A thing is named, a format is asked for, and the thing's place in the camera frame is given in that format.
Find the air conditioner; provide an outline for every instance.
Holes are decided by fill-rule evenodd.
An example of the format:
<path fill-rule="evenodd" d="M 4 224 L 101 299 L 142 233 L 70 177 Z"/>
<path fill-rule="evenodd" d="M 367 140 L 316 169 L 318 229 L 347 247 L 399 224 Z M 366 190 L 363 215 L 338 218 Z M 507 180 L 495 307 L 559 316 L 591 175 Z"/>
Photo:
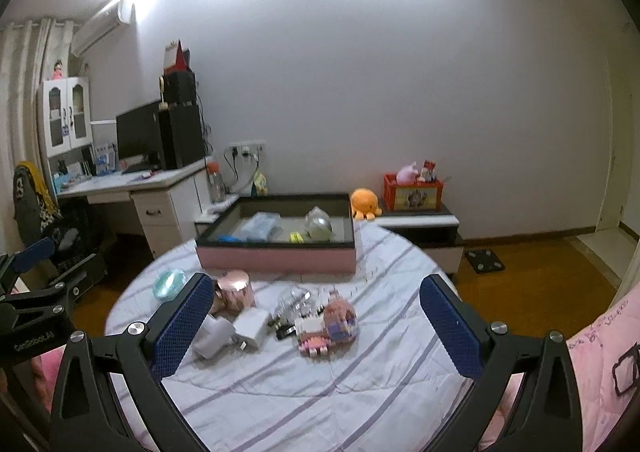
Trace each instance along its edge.
<path fill-rule="evenodd" d="M 130 1 L 120 0 L 98 12 L 73 36 L 71 53 L 76 57 L 81 57 L 96 42 L 113 30 L 122 25 L 129 25 L 131 23 L 132 8 L 133 4 Z"/>

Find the orange octopus plush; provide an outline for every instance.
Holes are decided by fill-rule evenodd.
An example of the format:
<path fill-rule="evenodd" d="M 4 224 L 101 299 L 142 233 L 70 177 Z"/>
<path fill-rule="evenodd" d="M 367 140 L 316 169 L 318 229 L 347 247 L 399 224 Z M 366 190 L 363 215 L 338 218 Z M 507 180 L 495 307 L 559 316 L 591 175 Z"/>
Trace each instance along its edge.
<path fill-rule="evenodd" d="M 378 207 L 378 197 L 368 188 L 357 188 L 351 194 L 351 209 L 356 219 L 375 219 L 382 214 Z"/>

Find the pink toy pig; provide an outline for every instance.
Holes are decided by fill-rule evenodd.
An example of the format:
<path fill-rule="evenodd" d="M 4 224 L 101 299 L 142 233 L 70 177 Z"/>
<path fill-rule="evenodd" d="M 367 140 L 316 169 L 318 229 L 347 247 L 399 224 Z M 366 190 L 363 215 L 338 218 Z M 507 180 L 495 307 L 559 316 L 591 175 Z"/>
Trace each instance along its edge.
<path fill-rule="evenodd" d="M 396 174 L 396 182 L 398 185 L 413 185 L 415 183 L 415 179 L 420 176 L 420 171 L 415 169 L 415 166 L 418 165 L 417 161 L 414 161 L 411 165 L 403 167 Z"/>

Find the yellow cloth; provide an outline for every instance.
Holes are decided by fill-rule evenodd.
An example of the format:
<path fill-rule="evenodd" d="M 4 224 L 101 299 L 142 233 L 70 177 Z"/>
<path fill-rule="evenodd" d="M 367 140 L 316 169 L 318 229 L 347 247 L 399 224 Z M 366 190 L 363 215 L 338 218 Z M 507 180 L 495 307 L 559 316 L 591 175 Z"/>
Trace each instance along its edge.
<path fill-rule="evenodd" d="M 49 189 L 47 188 L 47 185 L 45 185 L 40 171 L 30 161 L 21 161 L 20 163 L 18 163 L 18 165 L 24 165 L 27 169 L 29 169 L 29 172 L 31 172 L 31 175 L 33 176 L 33 185 L 36 189 L 36 192 L 42 196 L 47 212 L 49 212 L 49 214 L 55 214 L 58 211 L 58 207 L 56 207 L 56 204 L 53 203 L 53 200 L 49 195 Z"/>

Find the red storage basket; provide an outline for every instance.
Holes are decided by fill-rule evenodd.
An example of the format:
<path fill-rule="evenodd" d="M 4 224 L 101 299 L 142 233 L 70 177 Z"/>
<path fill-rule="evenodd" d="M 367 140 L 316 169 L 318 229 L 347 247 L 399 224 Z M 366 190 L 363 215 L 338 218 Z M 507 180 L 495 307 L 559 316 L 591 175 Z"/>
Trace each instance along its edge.
<path fill-rule="evenodd" d="M 443 187 L 439 179 L 433 183 L 398 185 L 395 173 L 385 174 L 383 199 L 388 210 L 440 210 Z"/>

